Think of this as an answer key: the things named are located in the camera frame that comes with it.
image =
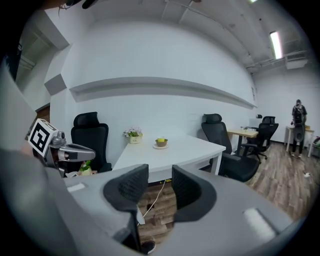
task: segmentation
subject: person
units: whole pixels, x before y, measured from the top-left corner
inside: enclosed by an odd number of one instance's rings
[[[301,104],[301,100],[297,99],[296,103],[292,109],[292,117],[293,117],[293,122],[291,124],[303,124],[303,129],[305,129],[305,123],[307,121],[307,111],[305,106],[303,106]],[[299,144],[299,158],[301,158],[301,154],[302,154],[302,149],[304,148],[304,138],[300,141]],[[296,153],[296,147],[297,147],[297,141],[295,140],[295,138],[293,138],[293,145],[292,145],[292,152],[291,152],[291,156],[294,157],[295,153]]]

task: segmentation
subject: white table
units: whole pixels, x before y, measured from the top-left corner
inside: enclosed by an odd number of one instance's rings
[[[168,137],[168,148],[155,149],[154,138],[142,138],[139,144],[128,144],[112,171],[138,165],[149,165],[148,182],[158,182],[172,177],[172,165],[181,167],[196,165],[213,158],[211,172],[218,175],[222,152],[225,146],[196,137],[181,135]]]
[[[289,150],[289,145],[290,145],[290,141],[291,141],[291,135],[292,135],[292,131],[294,129],[294,126],[290,125],[290,126],[286,126],[285,127],[286,129],[288,129],[288,139],[287,141],[284,141],[284,145],[286,145],[286,152],[288,152]],[[314,130],[310,130],[310,129],[305,129],[305,133],[311,133],[311,138],[310,138],[310,141],[308,144],[310,144],[310,147],[309,147],[309,152],[308,152],[308,158],[310,157],[311,155],[311,150],[312,150],[312,143],[313,143],[313,138],[314,138],[314,133],[315,131]]]

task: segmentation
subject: office chair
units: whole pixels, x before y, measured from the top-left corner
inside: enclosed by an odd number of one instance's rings
[[[262,119],[262,124],[272,125],[272,124],[275,123],[275,119],[276,119],[275,116],[265,116],[265,117]]]
[[[259,167],[259,161],[253,158],[231,155],[232,146],[228,137],[227,128],[219,114],[206,114],[206,122],[201,124],[202,129],[209,142],[225,146],[222,153],[219,175],[231,179],[246,182],[250,180]],[[242,144],[246,149],[256,148],[257,145]]]
[[[106,160],[109,127],[105,123],[99,123],[97,114],[97,112],[78,114],[73,121],[71,138],[72,143],[95,151],[96,157],[90,164],[91,169],[103,173],[112,170],[111,163]]]
[[[252,150],[249,152],[248,156],[255,155],[259,162],[261,163],[260,157],[263,156],[264,159],[268,159],[268,157],[265,154],[262,154],[262,152],[267,151],[267,149],[270,147],[270,140],[271,137],[274,135],[278,128],[279,124],[268,124],[268,123],[260,123],[258,128],[258,135],[255,138],[247,138],[247,142],[250,144],[257,145],[257,147],[252,148]]]

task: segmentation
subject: wooden floor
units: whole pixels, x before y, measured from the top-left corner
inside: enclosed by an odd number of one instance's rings
[[[301,159],[291,157],[282,144],[273,143],[265,152],[268,159],[261,157],[257,173],[246,184],[260,195],[281,208],[293,220],[308,214],[318,194],[320,183],[320,160],[307,157],[303,150]],[[312,177],[305,178],[304,172]],[[162,185],[149,187],[138,206],[144,215],[152,204]],[[176,196],[171,183],[165,184],[157,202],[145,216],[145,225],[139,225],[141,242],[154,240],[159,245],[173,228],[173,216],[177,210]]]

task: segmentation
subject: ceiling light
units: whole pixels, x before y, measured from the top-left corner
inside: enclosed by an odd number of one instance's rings
[[[282,58],[282,49],[278,32],[271,32],[270,37],[273,43],[274,55],[276,59]]]

